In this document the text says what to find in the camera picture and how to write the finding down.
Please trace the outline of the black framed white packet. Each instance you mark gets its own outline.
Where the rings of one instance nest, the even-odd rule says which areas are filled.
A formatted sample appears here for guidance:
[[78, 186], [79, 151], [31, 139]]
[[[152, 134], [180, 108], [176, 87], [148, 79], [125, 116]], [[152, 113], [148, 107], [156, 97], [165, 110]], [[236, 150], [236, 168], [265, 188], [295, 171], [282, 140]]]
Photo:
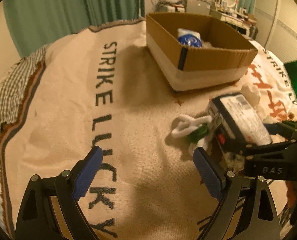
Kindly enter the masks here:
[[241, 154], [247, 145], [272, 144], [268, 130], [241, 93], [213, 98], [207, 114], [212, 117], [214, 135], [223, 153]]

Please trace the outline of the blue white tissue pack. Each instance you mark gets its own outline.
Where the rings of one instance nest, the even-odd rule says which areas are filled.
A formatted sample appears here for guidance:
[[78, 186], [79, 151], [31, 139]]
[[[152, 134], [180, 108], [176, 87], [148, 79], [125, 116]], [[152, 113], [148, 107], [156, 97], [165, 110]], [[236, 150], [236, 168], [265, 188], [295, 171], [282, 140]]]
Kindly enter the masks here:
[[202, 40], [200, 33], [192, 30], [178, 28], [177, 40], [184, 46], [190, 46], [195, 48], [202, 48]]

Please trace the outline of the white louvered wardrobe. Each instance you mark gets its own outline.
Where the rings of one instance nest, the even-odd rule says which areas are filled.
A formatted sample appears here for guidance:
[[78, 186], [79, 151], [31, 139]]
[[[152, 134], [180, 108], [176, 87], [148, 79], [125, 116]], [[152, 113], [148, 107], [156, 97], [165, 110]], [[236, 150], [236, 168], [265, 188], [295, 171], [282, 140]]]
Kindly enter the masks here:
[[297, 60], [297, 5], [294, 0], [255, 0], [256, 41], [283, 63]]

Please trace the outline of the brown cardboard box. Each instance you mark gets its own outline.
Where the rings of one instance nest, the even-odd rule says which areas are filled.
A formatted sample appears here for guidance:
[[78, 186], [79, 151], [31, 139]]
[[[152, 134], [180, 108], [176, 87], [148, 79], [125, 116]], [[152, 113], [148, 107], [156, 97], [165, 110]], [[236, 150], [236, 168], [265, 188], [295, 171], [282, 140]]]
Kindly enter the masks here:
[[[211, 48], [185, 46], [178, 29], [199, 33]], [[180, 12], [146, 15], [148, 49], [174, 91], [233, 83], [242, 78], [258, 54], [240, 33], [212, 17]]]

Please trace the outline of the white dressing table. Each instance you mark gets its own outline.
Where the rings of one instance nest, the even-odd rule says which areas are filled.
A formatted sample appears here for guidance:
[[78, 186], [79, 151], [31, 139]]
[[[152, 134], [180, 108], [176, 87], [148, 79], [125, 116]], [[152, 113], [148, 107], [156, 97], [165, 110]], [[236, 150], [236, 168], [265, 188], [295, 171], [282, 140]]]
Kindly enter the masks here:
[[247, 35], [251, 39], [255, 40], [258, 34], [257, 20], [255, 18], [246, 18], [245, 15], [238, 14], [232, 16], [216, 9], [210, 9], [210, 16], [225, 22], [240, 34]]

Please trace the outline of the checkered bed sheet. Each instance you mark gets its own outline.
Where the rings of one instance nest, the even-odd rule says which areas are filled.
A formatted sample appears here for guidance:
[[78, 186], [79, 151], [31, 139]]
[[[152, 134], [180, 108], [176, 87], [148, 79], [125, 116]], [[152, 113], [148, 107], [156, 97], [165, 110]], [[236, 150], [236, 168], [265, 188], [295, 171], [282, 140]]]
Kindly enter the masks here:
[[[30, 77], [38, 69], [38, 62], [44, 61], [46, 52], [51, 44], [46, 44], [31, 55], [22, 58], [18, 63], [9, 68], [7, 74], [0, 80], [0, 136], [3, 124], [12, 124], [16, 121], [20, 104], [24, 98], [25, 89]], [[9, 235], [4, 219], [2, 200], [2, 185], [0, 181], [0, 227]]]

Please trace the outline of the cream woven printed blanket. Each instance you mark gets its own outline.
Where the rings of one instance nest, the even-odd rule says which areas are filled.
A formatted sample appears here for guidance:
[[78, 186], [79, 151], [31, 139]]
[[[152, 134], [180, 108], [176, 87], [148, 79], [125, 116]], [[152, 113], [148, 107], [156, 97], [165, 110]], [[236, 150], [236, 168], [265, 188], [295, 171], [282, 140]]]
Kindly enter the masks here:
[[258, 54], [232, 85], [171, 91], [146, 41], [146, 21], [116, 21], [65, 36], [29, 79], [16, 121], [0, 136], [6, 229], [14, 235], [31, 176], [72, 168], [93, 146], [103, 164], [79, 204], [101, 239], [195, 239], [216, 201], [207, 193], [183, 138], [180, 114], [204, 115], [215, 96], [256, 85], [253, 107], [265, 122], [297, 121], [282, 62]]

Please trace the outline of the grey mini fridge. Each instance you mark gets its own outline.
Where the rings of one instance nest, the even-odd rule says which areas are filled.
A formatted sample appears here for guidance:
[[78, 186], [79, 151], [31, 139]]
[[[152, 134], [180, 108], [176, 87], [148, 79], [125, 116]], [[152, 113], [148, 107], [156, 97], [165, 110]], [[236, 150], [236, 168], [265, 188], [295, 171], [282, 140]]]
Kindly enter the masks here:
[[185, 0], [185, 12], [190, 14], [209, 15], [210, 3], [201, 0]]

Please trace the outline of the white ribbed suitcase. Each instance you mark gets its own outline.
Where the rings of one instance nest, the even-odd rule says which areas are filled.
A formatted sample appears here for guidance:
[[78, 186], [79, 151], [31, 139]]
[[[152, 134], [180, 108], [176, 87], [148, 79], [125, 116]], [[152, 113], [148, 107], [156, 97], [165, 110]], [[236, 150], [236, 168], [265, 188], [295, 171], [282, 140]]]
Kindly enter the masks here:
[[157, 3], [155, 12], [185, 12], [185, 7], [182, 4], [172, 3]]

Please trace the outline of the green curtain left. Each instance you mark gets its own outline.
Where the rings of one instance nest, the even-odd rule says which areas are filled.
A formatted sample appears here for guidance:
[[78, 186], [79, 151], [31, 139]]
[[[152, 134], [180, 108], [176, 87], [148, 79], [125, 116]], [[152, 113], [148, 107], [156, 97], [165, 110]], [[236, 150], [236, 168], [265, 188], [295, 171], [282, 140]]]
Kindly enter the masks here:
[[[145, 14], [141, 0], [141, 16]], [[138, 17], [138, 0], [4, 0], [10, 35], [20, 57], [90, 25]]]

